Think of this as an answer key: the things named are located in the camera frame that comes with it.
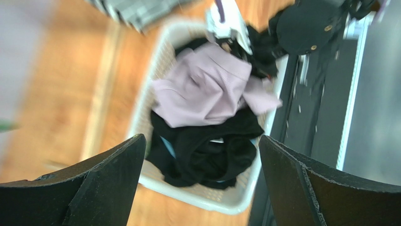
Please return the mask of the green plastic hanger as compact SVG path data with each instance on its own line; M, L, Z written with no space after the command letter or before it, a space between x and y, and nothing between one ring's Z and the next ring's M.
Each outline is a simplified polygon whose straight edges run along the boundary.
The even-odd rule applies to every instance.
M8 121L5 119L0 120L0 132L1 133L13 131L17 128L18 128L18 125L15 122Z

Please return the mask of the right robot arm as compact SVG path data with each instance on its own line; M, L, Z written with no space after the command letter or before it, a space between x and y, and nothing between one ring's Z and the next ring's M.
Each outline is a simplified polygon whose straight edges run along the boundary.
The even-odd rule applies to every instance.
M297 0L278 11L268 26L257 31L245 23L233 0L217 0L219 44L251 64L250 74L260 79L276 77L276 60L286 55L308 55L332 43L350 16L361 20L376 4L375 0Z

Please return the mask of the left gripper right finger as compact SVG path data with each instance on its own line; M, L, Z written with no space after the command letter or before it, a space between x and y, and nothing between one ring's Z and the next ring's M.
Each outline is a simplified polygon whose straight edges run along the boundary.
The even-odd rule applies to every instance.
M259 151L277 225L400 225L399 186L337 170L269 136Z

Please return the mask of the blue tank top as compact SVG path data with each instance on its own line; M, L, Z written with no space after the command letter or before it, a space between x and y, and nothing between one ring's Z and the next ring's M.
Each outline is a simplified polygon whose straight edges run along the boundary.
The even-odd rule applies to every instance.
M174 151L174 149L173 149L172 144L171 144L168 140L166 140L165 138L163 138L163 137L160 137L160 138L161 138L163 144L165 145L166 149L168 150L168 152L169 152L169 153L171 154L171 156L175 159L175 158L176 158L176 155L175 155L175 151ZM255 145L255 144L256 144L256 139L251 139L250 142L251 142L252 144ZM226 180L217 181L217 183L223 183L223 182L225 182L225 181L226 181Z

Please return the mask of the pink tank top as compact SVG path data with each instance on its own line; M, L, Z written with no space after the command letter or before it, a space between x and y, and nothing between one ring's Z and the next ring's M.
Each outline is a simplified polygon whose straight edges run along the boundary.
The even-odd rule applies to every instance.
M170 127L218 125L249 107L262 115L282 105L251 75L251 64L214 43L187 48L162 79L152 83L153 111Z

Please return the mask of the black white striped tank top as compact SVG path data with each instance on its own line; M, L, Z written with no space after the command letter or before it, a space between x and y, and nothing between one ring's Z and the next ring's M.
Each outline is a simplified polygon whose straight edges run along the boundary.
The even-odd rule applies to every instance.
M88 0L94 8L113 21L143 32L177 7L192 0Z

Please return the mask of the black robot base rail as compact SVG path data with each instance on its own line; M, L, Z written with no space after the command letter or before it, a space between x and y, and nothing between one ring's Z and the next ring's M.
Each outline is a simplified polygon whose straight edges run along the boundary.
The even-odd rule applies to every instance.
M280 97L283 106L274 117L270 136L304 156L336 167L348 98L353 80L359 35L369 19L349 20L332 45L309 56L290 55ZM287 219L285 225L308 225L312 185L306 169L291 161L274 172L283 184L266 183L261 172L256 186L249 225L276 226L274 209L293 207L306 213L301 221Z

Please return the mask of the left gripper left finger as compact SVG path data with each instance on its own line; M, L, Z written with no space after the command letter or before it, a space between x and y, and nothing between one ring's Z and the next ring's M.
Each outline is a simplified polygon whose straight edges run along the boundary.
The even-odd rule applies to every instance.
M142 134L70 167L0 185L3 226L125 226L144 161Z

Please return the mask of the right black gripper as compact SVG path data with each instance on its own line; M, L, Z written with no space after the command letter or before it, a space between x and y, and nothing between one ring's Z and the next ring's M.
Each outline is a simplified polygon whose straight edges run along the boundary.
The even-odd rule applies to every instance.
M219 46L227 48L235 57L250 63L251 75L260 79L276 78L278 74L276 60L282 57L282 47L279 45L277 35L270 34L268 28L259 32L251 25L247 25L247 30L252 55L233 39L220 39Z

